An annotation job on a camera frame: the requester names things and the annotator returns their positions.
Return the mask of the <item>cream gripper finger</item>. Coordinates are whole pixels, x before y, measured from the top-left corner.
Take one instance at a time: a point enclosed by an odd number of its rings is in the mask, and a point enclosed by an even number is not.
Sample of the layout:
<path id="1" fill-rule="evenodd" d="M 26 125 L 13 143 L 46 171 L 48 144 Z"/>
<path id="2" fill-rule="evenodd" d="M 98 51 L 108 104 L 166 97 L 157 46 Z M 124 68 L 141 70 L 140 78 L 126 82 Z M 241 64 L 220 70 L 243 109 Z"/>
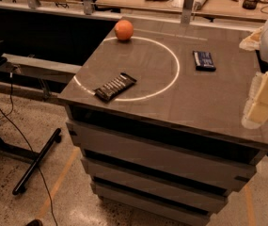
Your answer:
<path id="1" fill-rule="evenodd" d="M 262 33 L 262 28 L 256 29 L 251 35 L 243 39 L 239 47 L 246 51 L 255 51 L 260 49 L 260 36 Z"/>
<path id="2" fill-rule="evenodd" d="M 268 72 L 256 73 L 253 77 L 248 99 L 244 106 L 242 125 L 258 129 L 268 121 Z"/>

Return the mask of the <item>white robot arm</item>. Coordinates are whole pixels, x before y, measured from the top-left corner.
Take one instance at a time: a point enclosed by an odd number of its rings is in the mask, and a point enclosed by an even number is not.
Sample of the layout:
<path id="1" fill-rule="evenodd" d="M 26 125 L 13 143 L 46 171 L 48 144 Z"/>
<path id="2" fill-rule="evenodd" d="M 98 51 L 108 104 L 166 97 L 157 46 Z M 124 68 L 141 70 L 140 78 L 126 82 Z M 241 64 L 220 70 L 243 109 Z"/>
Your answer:
<path id="1" fill-rule="evenodd" d="M 239 45 L 246 51 L 260 52 L 260 59 L 268 63 L 268 20 L 264 26 L 243 39 Z M 257 129 L 268 121 L 268 71 L 256 73 L 244 107 L 242 125 L 247 129 Z"/>

